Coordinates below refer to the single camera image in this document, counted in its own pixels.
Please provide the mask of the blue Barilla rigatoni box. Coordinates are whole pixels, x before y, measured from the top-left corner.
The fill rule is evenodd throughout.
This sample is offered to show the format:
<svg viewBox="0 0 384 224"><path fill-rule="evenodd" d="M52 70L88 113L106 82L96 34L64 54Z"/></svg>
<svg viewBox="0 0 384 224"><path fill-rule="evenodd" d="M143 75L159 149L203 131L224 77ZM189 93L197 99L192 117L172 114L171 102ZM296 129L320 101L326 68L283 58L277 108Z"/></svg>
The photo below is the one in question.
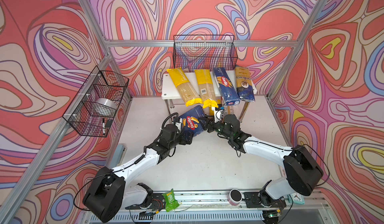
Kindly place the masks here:
<svg viewBox="0 0 384 224"><path fill-rule="evenodd" d="M203 117L205 117L205 113L200 105L197 105L182 114L179 117L182 123L181 133L192 132L194 137L201 134L204 131L203 122L201 121Z"/></svg>

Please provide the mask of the red spaghetti bag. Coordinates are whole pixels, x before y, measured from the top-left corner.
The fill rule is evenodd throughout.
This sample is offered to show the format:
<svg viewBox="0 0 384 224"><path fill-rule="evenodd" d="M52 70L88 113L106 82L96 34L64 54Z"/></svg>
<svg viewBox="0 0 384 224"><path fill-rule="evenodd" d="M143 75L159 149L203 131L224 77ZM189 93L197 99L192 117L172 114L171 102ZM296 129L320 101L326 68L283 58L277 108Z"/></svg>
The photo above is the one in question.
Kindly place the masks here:
<svg viewBox="0 0 384 224"><path fill-rule="evenodd" d="M233 106L226 106L225 107L225 113L226 113L226 115L228 115L228 114L233 114L234 113L234 109L233 109Z"/></svg>

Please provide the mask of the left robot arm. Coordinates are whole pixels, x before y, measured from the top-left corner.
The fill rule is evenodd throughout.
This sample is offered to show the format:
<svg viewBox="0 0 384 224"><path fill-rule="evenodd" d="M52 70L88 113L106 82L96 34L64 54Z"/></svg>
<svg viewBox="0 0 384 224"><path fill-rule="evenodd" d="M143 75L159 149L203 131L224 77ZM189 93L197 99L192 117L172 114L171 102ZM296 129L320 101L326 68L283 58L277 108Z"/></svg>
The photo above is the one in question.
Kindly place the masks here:
<svg viewBox="0 0 384 224"><path fill-rule="evenodd" d="M143 183L130 187L129 184L145 171L171 157L171 150L177 145L192 143L194 133L184 131L182 125L167 124L159 136L144 151L132 160L112 169L101 168L88 182L90 185L82 203L102 223L109 222L121 208L141 205L151 200L152 190Z"/></svg>

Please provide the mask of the clear blue spaghetti bag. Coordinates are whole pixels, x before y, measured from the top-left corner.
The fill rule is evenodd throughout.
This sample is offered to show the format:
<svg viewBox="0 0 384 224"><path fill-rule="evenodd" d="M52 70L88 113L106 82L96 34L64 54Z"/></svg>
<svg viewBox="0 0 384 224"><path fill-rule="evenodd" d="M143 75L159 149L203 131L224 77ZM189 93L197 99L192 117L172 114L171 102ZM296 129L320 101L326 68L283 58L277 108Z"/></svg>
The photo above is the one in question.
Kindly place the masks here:
<svg viewBox="0 0 384 224"><path fill-rule="evenodd" d="M254 102L254 91L252 86L251 74L248 68L236 66L235 67L236 75L236 85L237 93L240 100L245 102Z"/></svg>

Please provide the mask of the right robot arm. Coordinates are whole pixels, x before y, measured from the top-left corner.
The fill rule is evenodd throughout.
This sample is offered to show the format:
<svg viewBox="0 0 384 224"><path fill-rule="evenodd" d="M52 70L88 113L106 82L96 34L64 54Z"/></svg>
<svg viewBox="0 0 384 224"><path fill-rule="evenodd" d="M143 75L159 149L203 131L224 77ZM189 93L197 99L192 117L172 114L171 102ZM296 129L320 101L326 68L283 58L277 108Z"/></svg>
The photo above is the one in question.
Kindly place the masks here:
<svg viewBox="0 0 384 224"><path fill-rule="evenodd" d="M200 121L204 130L216 132L235 151L260 156L284 168L285 176L268 181L259 191L258 199L263 207L270 207L281 197L294 193L310 196L324 175L305 147L281 146L260 140L243 132L234 114L228 114L218 121L212 117L202 117Z"/></svg>

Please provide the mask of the blue Barilla spaghetti box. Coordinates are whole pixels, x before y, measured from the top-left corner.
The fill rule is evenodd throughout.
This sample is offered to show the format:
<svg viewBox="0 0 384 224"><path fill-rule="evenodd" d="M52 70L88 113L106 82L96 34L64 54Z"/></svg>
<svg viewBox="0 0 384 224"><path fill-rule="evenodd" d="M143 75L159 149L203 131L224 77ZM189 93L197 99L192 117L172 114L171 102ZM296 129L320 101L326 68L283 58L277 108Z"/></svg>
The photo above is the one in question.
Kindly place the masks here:
<svg viewBox="0 0 384 224"><path fill-rule="evenodd" d="M219 91L224 100L224 105L234 106L240 103L240 98L234 88L233 83L229 79L227 71L223 67L213 68L215 81L218 84Z"/></svg>

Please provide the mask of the yellow Pastatime spaghetti bag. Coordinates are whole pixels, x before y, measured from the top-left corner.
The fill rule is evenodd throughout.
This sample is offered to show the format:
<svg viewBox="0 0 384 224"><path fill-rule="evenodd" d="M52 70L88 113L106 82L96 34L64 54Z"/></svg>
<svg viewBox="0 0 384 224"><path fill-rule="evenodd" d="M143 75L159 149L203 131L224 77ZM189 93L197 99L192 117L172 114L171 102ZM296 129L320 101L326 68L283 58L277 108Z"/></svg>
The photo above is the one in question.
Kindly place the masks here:
<svg viewBox="0 0 384 224"><path fill-rule="evenodd" d="M215 109L214 107L211 107L211 108L210 108L209 113L210 113L211 116L214 116L214 114L215 114L215 110L216 110L216 109Z"/></svg>
<svg viewBox="0 0 384 224"><path fill-rule="evenodd" d="M203 103L181 68L168 69L167 72L186 107Z"/></svg>

